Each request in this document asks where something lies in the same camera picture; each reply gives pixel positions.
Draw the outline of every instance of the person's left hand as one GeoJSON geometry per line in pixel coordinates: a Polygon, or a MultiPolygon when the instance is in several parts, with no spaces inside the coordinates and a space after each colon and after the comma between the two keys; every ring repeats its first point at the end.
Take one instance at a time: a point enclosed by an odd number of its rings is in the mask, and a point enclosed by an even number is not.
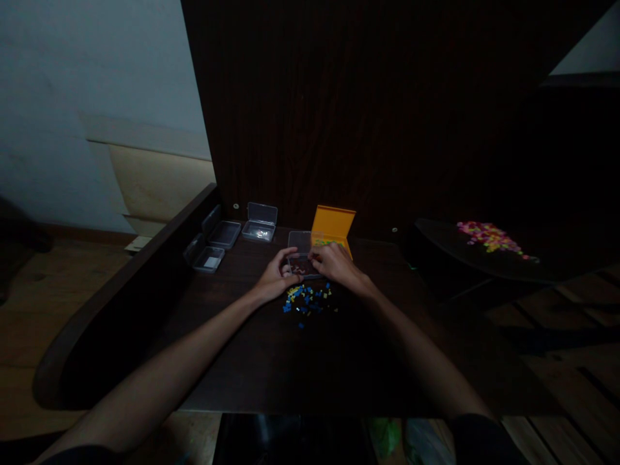
{"type": "Polygon", "coordinates": [[[278,252],[252,289],[253,292],[258,293],[264,302],[275,299],[288,287],[304,280],[303,276],[291,274],[287,264],[282,264],[286,257],[294,252],[297,252],[297,247],[289,247],[278,252]]]}

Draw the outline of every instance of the wooden wall panel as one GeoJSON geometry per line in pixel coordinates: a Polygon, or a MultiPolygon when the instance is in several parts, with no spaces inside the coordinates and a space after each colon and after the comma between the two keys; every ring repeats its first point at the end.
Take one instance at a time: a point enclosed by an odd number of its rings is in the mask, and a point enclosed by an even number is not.
{"type": "Polygon", "coordinates": [[[481,214],[498,134],[611,3],[182,0],[226,215],[324,203],[396,240],[481,214]]]}

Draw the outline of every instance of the person's right hand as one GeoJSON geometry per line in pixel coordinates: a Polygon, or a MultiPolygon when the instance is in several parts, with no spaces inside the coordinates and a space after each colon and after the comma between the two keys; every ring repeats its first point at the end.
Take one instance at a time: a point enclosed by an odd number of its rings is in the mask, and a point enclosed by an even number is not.
{"type": "Polygon", "coordinates": [[[364,281],[368,280],[360,269],[353,264],[349,253],[335,242],[321,247],[313,247],[308,259],[323,276],[348,287],[353,292],[363,290],[364,281]]]}

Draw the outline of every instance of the orange box lid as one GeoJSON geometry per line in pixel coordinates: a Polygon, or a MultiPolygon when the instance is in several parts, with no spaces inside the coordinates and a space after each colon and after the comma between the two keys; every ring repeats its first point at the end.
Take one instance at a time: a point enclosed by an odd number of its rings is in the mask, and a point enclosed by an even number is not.
{"type": "Polygon", "coordinates": [[[312,231],[320,231],[325,236],[346,238],[355,218],[355,211],[325,205],[317,205],[312,231]]]}

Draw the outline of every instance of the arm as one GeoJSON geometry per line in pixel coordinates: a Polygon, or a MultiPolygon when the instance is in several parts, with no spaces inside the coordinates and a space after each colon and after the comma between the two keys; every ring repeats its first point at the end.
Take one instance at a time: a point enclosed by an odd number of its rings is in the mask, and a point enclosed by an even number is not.
{"type": "Polygon", "coordinates": [[[346,286],[370,308],[425,394],[446,418],[453,420],[465,413],[477,413],[493,419],[480,396],[453,363],[353,264],[341,246],[331,243],[315,247],[311,256],[319,273],[346,286]]]}
{"type": "Polygon", "coordinates": [[[250,292],[135,370],[35,463],[78,446],[98,445],[121,453],[140,444],[172,413],[243,322],[302,281],[286,268],[283,277],[280,270],[282,260],[295,251],[296,247],[281,250],[250,292]]]}

